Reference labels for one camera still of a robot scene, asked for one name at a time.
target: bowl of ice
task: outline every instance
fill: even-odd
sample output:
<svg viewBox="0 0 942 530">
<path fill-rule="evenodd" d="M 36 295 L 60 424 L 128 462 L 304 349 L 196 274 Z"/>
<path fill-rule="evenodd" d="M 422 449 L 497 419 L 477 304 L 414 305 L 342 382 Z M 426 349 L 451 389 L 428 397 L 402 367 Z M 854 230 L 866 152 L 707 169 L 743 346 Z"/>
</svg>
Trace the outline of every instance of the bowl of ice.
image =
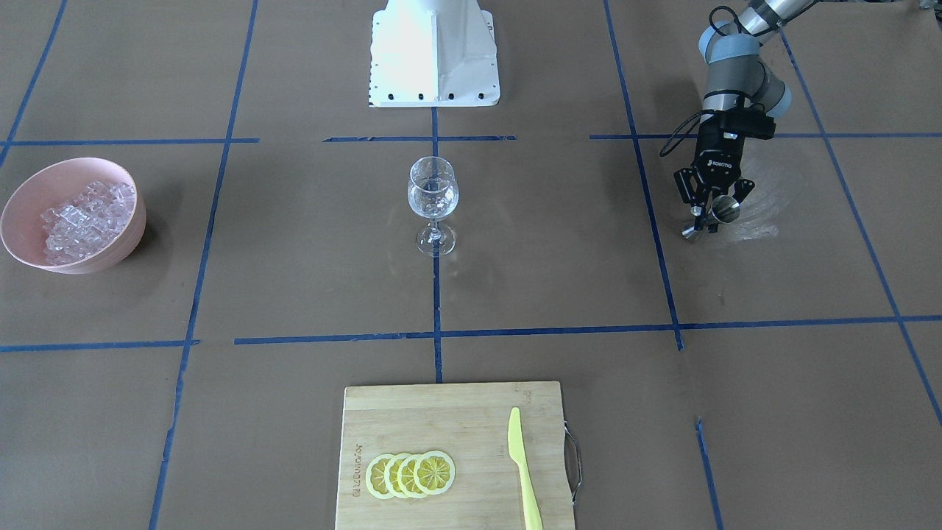
<svg viewBox="0 0 942 530">
<path fill-rule="evenodd" d="M 0 239 L 13 257 L 54 273 L 94 273 L 134 250 L 147 214 L 123 167 L 73 158 L 29 177 L 0 215 Z"/>
</svg>

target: sliced lemon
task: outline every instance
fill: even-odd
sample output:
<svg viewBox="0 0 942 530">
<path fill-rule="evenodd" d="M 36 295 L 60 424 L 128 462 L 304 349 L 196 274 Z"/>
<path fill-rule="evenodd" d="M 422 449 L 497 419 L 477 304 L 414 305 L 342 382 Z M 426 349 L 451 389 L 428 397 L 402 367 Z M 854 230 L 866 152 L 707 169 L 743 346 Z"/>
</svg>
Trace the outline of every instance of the sliced lemon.
<svg viewBox="0 0 942 530">
<path fill-rule="evenodd" d="M 455 461 L 448 453 L 429 451 L 418 459 L 413 478 L 423 493 L 441 495 L 455 481 Z"/>
<path fill-rule="evenodd" d="M 389 499 L 393 497 L 389 488 L 386 487 L 386 481 L 383 476 L 383 473 L 386 471 L 386 464 L 389 463 L 389 459 L 392 457 L 393 455 L 384 453 L 373 458 L 369 466 L 366 467 L 366 490 L 377 499 Z"/>
<path fill-rule="evenodd" d="M 429 495 L 419 489 L 418 485 L 415 483 L 415 467 L 423 457 L 424 455 L 409 456 L 405 460 L 402 460 L 399 464 L 399 469 L 396 471 L 399 488 L 402 489 L 406 497 L 411 499 L 421 499 Z"/>
<path fill-rule="evenodd" d="M 393 494 L 394 497 L 399 497 L 399 499 L 408 499 L 409 497 L 402 492 L 402 488 L 399 485 L 399 466 L 402 465 L 402 460 L 405 460 L 409 456 L 412 456 L 412 453 L 399 453 L 398 455 L 393 455 L 389 462 L 386 464 L 386 469 L 382 471 L 382 479 L 386 485 L 386 489 Z"/>
</svg>

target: brand label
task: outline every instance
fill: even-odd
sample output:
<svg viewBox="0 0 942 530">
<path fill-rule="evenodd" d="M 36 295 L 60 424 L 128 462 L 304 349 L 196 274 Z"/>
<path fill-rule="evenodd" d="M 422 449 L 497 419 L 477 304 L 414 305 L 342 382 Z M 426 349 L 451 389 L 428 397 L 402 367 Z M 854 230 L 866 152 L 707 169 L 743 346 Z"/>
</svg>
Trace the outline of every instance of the brand label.
<svg viewBox="0 0 942 530">
<path fill-rule="evenodd" d="M 353 449 L 353 493 L 354 497 L 360 496 L 363 488 L 363 446 L 359 443 Z"/>
</svg>

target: metal handle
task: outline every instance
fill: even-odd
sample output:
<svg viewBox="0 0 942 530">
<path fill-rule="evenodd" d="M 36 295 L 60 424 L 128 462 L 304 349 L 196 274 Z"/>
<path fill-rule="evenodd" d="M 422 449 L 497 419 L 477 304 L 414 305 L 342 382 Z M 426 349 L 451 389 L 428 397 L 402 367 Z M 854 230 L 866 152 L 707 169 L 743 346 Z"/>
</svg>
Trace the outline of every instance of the metal handle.
<svg viewBox="0 0 942 530">
<path fill-rule="evenodd" d="M 576 437 L 573 436 L 572 431 L 569 430 L 569 422 L 566 420 L 562 421 L 562 428 L 566 431 L 566 439 L 573 442 L 573 447 L 576 449 L 576 469 L 579 473 L 578 481 L 576 485 L 573 486 L 570 481 L 569 489 L 573 492 L 573 506 L 576 505 L 576 496 L 579 494 L 579 490 L 582 488 L 582 451 L 579 449 L 579 442 L 576 440 Z M 569 476 L 569 466 L 566 465 L 566 476 Z"/>
</svg>

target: cutting board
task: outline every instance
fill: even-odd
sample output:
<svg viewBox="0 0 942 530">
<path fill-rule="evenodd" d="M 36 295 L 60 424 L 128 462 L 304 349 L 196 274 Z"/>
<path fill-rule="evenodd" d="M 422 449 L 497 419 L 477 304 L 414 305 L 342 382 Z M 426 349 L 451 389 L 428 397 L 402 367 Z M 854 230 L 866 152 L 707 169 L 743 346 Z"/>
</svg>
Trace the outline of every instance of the cutting board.
<svg viewBox="0 0 942 530">
<path fill-rule="evenodd" d="M 524 530 L 519 471 L 507 454 L 514 406 L 544 529 L 574 530 L 556 381 L 348 387 L 335 530 Z M 455 461 L 445 493 L 381 500 L 366 490 L 366 467 L 375 456 L 431 450 Z"/>
</svg>

